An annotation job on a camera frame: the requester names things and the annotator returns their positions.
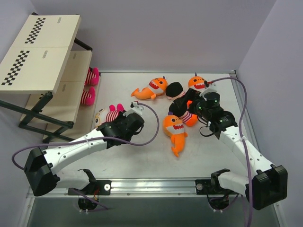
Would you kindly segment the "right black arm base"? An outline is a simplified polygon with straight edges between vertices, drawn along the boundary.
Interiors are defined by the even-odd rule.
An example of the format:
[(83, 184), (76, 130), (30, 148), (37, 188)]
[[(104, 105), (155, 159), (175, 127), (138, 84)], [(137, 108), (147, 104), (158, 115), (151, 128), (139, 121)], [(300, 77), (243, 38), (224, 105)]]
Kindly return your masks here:
[(195, 187), (197, 195), (206, 195), (208, 204), (213, 212), (227, 210), (238, 198), (238, 194), (230, 189), (223, 189), (219, 185), (218, 177), (223, 173), (229, 173), (229, 169), (218, 170), (211, 174), (209, 179), (196, 179)]

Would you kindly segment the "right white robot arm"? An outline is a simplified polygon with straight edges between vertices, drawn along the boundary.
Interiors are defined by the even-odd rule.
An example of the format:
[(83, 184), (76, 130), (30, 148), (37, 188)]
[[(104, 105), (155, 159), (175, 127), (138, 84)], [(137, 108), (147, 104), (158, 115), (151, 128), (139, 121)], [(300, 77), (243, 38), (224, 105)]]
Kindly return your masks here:
[(206, 120), (214, 136), (224, 143), (247, 169), (247, 175), (238, 175), (226, 168), (212, 173), (210, 188), (214, 193), (230, 190), (242, 194), (256, 210), (287, 197), (287, 170), (282, 165), (276, 166), (267, 160), (246, 139), (233, 114), (220, 106), (218, 93), (203, 94), (190, 88), (173, 103), (178, 108), (187, 108), (191, 114)]

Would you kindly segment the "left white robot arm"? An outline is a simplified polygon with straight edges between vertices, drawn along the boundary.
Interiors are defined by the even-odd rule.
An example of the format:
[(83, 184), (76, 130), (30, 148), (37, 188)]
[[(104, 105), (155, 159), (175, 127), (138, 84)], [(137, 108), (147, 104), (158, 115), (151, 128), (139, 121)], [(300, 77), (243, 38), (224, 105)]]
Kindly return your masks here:
[(55, 188), (74, 188), (84, 194), (93, 194), (97, 180), (88, 169), (65, 171), (73, 162), (97, 151), (109, 149), (129, 142), (144, 125), (143, 118), (136, 113), (120, 116), (103, 123), (90, 133), (55, 148), (30, 151), (24, 172), (35, 196), (46, 195)]

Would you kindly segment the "white pink glasses plush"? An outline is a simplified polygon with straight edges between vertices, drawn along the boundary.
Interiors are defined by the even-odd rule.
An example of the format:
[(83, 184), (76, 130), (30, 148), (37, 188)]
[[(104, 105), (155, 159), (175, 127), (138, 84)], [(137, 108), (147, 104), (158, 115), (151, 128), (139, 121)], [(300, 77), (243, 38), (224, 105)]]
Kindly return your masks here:
[(110, 105), (108, 108), (104, 108), (99, 110), (94, 119), (94, 128), (99, 127), (101, 124), (105, 122), (111, 122), (115, 120), (120, 113), (125, 111), (124, 106), (121, 103), (117, 105)]
[(80, 103), (86, 106), (92, 106), (95, 102), (95, 88), (90, 87), (88, 91), (83, 90)]

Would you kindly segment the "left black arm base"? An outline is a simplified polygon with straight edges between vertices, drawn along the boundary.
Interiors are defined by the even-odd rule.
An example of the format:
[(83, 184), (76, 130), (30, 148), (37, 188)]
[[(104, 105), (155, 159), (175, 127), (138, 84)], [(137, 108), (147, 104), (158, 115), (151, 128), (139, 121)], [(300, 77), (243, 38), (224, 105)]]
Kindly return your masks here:
[(109, 179), (97, 180), (88, 169), (82, 169), (87, 175), (89, 183), (83, 189), (69, 188), (68, 195), (78, 196), (77, 207), (80, 212), (86, 214), (97, 211), (108, 211), (109, 207), (101, 204), (100, 196), (107, 196), (111, 193), (112, 181)]

